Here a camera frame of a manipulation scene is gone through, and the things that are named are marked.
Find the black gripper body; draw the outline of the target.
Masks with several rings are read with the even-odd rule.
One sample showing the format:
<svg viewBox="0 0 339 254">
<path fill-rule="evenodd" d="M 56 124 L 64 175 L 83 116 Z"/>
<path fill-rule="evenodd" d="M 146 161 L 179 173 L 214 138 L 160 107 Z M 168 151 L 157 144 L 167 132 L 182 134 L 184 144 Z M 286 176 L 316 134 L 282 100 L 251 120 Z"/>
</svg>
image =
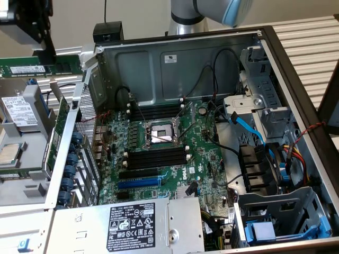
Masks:
<svg viewBox="0 0 339 254">
<path fill-rule="evenodd" d="M 7 35 L 20 44 L 47 44 L 52 16 L 53 1 L 9 1 Z"/>
</svg>

